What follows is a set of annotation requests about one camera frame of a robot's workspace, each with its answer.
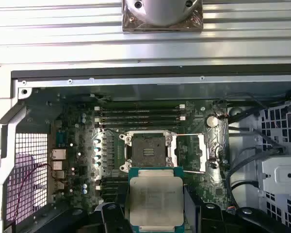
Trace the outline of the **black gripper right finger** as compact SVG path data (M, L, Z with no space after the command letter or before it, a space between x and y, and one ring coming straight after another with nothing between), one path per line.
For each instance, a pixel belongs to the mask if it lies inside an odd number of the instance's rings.
M261 210L242 207L232 214L215 203L204 202L189 185L183 191L184 214L193 233L291 233L291 227Z

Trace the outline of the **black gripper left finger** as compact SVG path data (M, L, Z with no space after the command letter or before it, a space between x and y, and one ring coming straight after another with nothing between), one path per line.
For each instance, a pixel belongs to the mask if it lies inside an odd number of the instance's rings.
M124 207L128 182L113 181L118 185L115 202L104 202L92 206L88 212L83 207L70 204L71 196L60 196L54 203L44 205L41 209L18 222L20 202L11 211L3 210L5 233L130 233L131 224L125 218Z

